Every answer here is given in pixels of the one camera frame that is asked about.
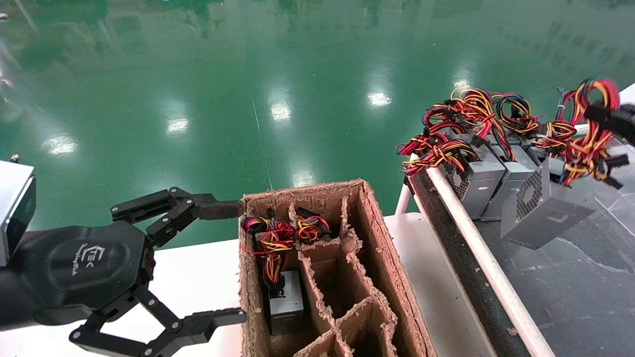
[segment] metal frame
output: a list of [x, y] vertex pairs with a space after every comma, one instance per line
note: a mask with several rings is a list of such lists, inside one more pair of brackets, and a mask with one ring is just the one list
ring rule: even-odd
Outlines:
[[[412, 155], [411, 159], [416, 159], [416, 155]], [[500, 300], [509, 319], [518, 331], [518, 335], [523, 340], [529, 353], [534, 357], [555, 357], [551, 347], [545, 340], [544, 336], [538, 329], [533, 318], [529, 315], [527, 308], [518, 297], [514, 287], [511, 285], [507, 276], [498, 264], [496, 258], [488, 248], [485, 240], [474, 226], [472, 219], [465, 211], [463, 204], [459, 201], [452, 187], [445, 179], [439, 168], [429, 168], [426, 170], [430, 180], [434, 184], [434, 188], [440, 195], [446, 209], [457, 225], [458, 230], [464, 237], [465, 242], [474, 254], [483, 274], [489, 281], [493, 291]], [[404, 185], [399, 195], [397, 203], [396, 215], [406, 212], [408, 201], [412, 196], [410, 188]], [[414, 194], [415, 202], [419, 211], [426, 215], [425, 209], [421, 204], [419, 197]]]

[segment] robotic arm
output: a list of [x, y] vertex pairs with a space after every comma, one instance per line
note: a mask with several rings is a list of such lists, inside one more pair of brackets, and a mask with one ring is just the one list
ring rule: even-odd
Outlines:
[[[216, 327], [246, 321], [238, 308], [179, 319], [148, 290], [155, 248], [196, 219], [240, 216], [240, 201], [172, 187], [113, 206], [107, 226], [25, 232], [36, 207], [35, 176], [17, 161], [0, 161], [0, 331], [86, 320], [69, 340], [87, 351], [168, 357], [208, 342]], [[133, 226], [164, 213], [145, 234]], [[164, 326], [156, 339], [144, 344], [100, 332], [139, 303]]]

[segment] cardboard compartment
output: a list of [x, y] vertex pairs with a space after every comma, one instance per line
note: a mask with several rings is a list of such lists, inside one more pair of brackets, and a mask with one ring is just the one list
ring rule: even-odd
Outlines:
[[334, 331], [324, 333], [295, 354], [295, 357], [349, 357], [351, 350]]
[[[245, 213], [297, 219], [296, 209], [322, 215], [339, 237], [299, 242], [283, 270], [298, 270], [306, 322], [301, 331], [271, 336], [259, 258], [240, 253], [244, 357], [435, 357], [412, 287], [399, 263], [368, 184], [338, 184], [250, 194]], [[239, 242], [253, 249], [240, 229]]]
[[336, 321], [342, 340], [353, 357], [396, 357], [392, 345], [394, 322], [388, 323], [376, 301], [371, 297], [356, 304]]
[[353, 305], [370, 295], [360, 276], [346, 262], [339, 239], [326, 246], [303, 246], [298, 259], [307, 264], [315, 289], [333, 318], [342, 317]]
[[416, 297], [403, 267], [399, 263], [390, 234], [378, 213], [373, 196], [363, 190], [352, 191], [347, 199], [347, 212], [342, 214], [342, 227], [349, 237], [361, 240], [357, 252], [359, 262], [373, 285], [387, 299], [398, 317], [392, 343], [400, 356], [430, 356], [434, 354], [429, 334], [423, 324]]

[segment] wire connector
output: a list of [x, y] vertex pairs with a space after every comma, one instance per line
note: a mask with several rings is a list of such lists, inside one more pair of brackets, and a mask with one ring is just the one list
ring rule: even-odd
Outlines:
[[489, 140], [485, 140], [478, 135], [474, 135], [472, 137], [472, 140], [470, 140], [470, 145], [473, 145], [476, 147], [481, 147], [482, 145], [489, 145], [489, 144], [490, 144]]
[[602, 180], [602, 182], [604, 182], [605, 184], [614, 187], [615, 189], [619, 190], [621, 189], [624, 184], [619, 182], [618, 180], [615, 180], [613, 177], [607, 176], [604, 180]]
[[618, 156], [612, 156], [608, 159], [605, 159], [604, 163], [606, 164], [608, 168], [616, 168], [616, 167], [626, 166], [630, 162], [629, 162], [629, 156], [627, 154], [621, 154]]
[[543, 124], [543, 123], [538, 123], [538, 128], [536, 129], [536, 134], [547, 135], [547, 125]]
[[523, 115], [520, 113], [520, 109], [518, 108], [512, 108], [512, 118], [514, 119], [520, 119], [522, 118]]

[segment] power supply unit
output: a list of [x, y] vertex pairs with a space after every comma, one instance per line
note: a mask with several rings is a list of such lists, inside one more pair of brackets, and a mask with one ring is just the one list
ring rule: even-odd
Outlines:
[[[453, 136], [468, 143], [473, 137], [470, 134]], [[452, 165], [445, 165], [444, 168], [448, 183], [454, 189], [459, 200], [463, 202], [463, 207], [465, 207], [467, 214], [472, 219], [477, 219], [490, 201], [491, 194], [496, 189], [498, 182], [503, 177], [505, 166], [486, 145], [481, 147], [472, 145], [472, 149], [480, 161], [467, 162], [465, 160], [464, 173], [458, 171]]]
[[557, 180], [564, 162], [547, 158], [503, 204], [501, 237], [538, 249], [595, 212], [592, 178], [574, 181], [571, 187]]
[[523, 136], [519, 135], [518, 136], [518, 141], [519, 141], [518, 145], [520, 145], [520, 147], [522, 147], [523, 150], [527, 151], [529, 148], [532, 147], [532, 143], [533, 143], [534, 140], [536, 140], [536, 135], [531, 135], [529, 137], [523, 137]]
[[527, 149], [525, 149], [525, 153], [527, 153], [527, 156], [529, 156], [529, 158], [536, 165], [540, 165], [543, 161], [545, 161], [545, 158], [549, 155], [547, 151], [545, 151], [544, 149], [539, 149], [538, 147], [535, 147], [535, 146], [530, 146]]
[[[498, 183], [498, 186], [494, 190], [490, 203], [485, 208], [480, 219], [482, 221], [488, 220], [500, 220], [502, 217], [503, 203], [509, 196], [516, 193], [516, 189], [536, 170], [536, 164], [525, 153], [525, 151], [518, 145], [511, 146], [516, 161], [503, 162], [505, 169], [505, 175]], [[500, 146], [494, 145], [491, 147], [492, 152], [498, 157], [504, 155], [503, 149]]]
[[298, 332], [304, 323], [305, 311], [300, 272], [297, 270], [283, 271], [282, 276], [284, 277], [284, 295], [269, 298], [271, 312], [269, 324], [272, 336]]
[[[509, 143], [509, 145], [520, 145], [521, 143], [521, 138], [507, 129], [505, 129], [505, 138], [507, 138], [507, 142]], [[490, 144], [498, 145], [498, 140], [496, 140], [494, 134], [488, 134], [486, 139], [490, 142]]]

